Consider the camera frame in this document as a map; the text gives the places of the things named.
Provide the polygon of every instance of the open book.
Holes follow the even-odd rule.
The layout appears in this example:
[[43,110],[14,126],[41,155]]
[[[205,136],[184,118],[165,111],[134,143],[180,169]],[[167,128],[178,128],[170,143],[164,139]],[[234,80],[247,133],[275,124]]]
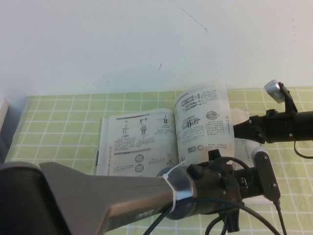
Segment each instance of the open book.
[[161,108],[103,118],[97,175],[155,177],[182,161],[208,161],[208,151],[216,148],[252,167],[250,155],[259,143],[235,139],[233,130],[248,118],[248,111],[230,109],[223,84],[184,92],[174,112]]

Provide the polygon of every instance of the green tablecloth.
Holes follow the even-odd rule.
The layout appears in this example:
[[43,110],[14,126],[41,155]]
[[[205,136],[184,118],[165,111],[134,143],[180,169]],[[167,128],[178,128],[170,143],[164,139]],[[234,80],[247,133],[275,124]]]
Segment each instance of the green tablecloth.
[[[290,88],[298,110],[313,110],[313,87]],[[173,109],[181,92],[122,94],[84,94],[31,96],[28,98],[15,132],[6,162],[24,161],[38,165],[55,161],[87,174],[95,173],[95,158],[100,137],[101,118],[154,108]],[[229,90],[232,108],[264,115],[267,109],[284,110],[264,89]],[[298,149],[313,155],[313,144],[299,142]],[[293,152],[293,143],[265,144],[282,193],[281,208],[288,234],[313,235],[313,160],[304,160]],[[274,206],[252,207],[281,231]],[[216,215],[196,215],[172,221],[164,219],[153,235],[204,235]],[[153,216],[108,232],[109,235],[142,234]],[[241,235],[267,235],[269,230],[246,212],[240,213]],[[220,234],[222,223],[212,231]]]

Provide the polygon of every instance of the black wire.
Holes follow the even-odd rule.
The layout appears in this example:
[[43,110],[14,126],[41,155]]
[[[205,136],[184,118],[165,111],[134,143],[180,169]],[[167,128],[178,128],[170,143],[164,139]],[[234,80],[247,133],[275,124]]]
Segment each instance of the black wire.
[[309,157],[309,156],[305,156],[305,155],[299,153],[298,150],[297,150],[296,147],[295,147],[295,143],[296,143],[296,141],[295,141],[294,144],[293,144],[293,149],[294,149],[294,152],[296,153],[296,155],[298,155],[298,156],[301,157],[301,158],[305,158],[305,159],[313,159],[313,156],[312,156],[312,157]]
[[241,161],[241,160],[239,160],[239,159],[237,159],[237,158],[232,158],[232,157],[219,157],[219,158],[217,158],[217,159],[214,160],[213,164],[216,164],[216,163],[219,162],[219,161],[226,161],[226,162],[228,162],[228,161],[233,161],[233,162],[238,163],[238,164],[241,165],[241,166],[249,173],[249,175],[250,175],[250,180],[249,180],[249,182],[248,182],[248,185],[251,185],[251,184],[253,183],[253,173],[252,173],[250,167],[249,167],[246,163],[244,163],[243,161]]
[[[252,216],[254,216],[255,218],[257,218],[259,221],[261,221],[266,227],[268,227],[273,234],[275,235],[280,235],[279,232],[274,228],[274,226],[272,226],[266,219],[264,219],[260,214],[258,214],[257,212],[255,212],[254,210],[236,203],[236,202],[231,202],[231,201],[227,201],[227,200],[223,200],[223,199],[219,199],[219,198],[186,198],[186,199],[182,199],[180,201],[178,201],[176,203],[176,207],[179,207],[181,205],[185,205],[188,203],[194,203],[194,202],[218,202],[218,203],[224,203],[224,204],[228,204],[231,205],[233,207],[237,207],[239,209],[242,209],[246,212],[248,212],[249,214],[251,214]],[[143,235],[149,235],[153,229],[161,222],[161,220],[167,216],[167,214],[170,213],[172,209],[172,205],[170,205],[168,207],[168,209],[163,212],[153,223],[152,225],[150,225],[150,227],[146,230],[146,232]]]
[[222,218],[219,216],[215,219],[213,219],[211,221],[211,223],[209,223],[209,225],[206,227],[206,230],[205,230],[205,234],[204,235],[209,235],[211,230],[213,229],[213,227],[222,220]]
[[287,231],[286,231],[286,227],[285,227],[282,211],[280,209],[280,202],[279,202],[279,200],[278,200],[278,202],[274,202],[274,205],[276,206],[276,209],[277,209],[277,212],[278,212],[279,221],[280,221],[280,224],[281,224],[282,229],[283,229],[283,234],[287,235]]
[[225,235],[228,229],[228,217],[225,217],[225,221],[224,221],[224,225],[223,225],[223,229],[221,232],[221,235]]

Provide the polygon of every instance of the white paper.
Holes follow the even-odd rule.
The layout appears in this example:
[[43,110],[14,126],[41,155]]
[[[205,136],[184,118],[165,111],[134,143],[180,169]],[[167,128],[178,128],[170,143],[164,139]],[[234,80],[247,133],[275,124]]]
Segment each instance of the white paper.
[[155,177],[177,163],[172,110],[103,118],[97,175]]
[[184,92],[175,105],[179,161],[185,165],[208,161],[208,150],[234,156],[234,129],[224,84]]

